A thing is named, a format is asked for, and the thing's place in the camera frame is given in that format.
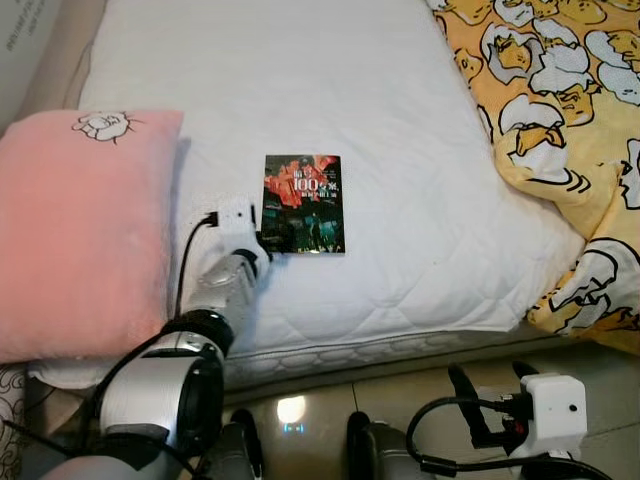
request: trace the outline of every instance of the book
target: book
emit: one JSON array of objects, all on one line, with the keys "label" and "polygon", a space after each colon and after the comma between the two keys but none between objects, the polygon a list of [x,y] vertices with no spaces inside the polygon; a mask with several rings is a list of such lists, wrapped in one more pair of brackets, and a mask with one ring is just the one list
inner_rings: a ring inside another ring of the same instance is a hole
[{"label": "book", "polygon": [[336,155],[267,155],[262,241],[282,253],[345,253]]}]

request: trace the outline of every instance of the quilted mattress cover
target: quilted mattress cover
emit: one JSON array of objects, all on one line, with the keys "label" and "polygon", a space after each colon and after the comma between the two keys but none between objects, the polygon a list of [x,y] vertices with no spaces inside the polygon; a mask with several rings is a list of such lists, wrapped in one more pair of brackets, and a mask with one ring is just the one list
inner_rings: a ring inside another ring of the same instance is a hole
[{"label": "quilted mattress cover", "polygon": [[[555,207],[495,172],[447,48],[421,0],[108,3],[80,109],[186,113],[176,263],[220,195],[261,207],[266,154],[342,156],[347,253],[276,256],[232,383],[507,332],[575,262],[583,241]],[[219,240],[194,243],[185,298]]]}]

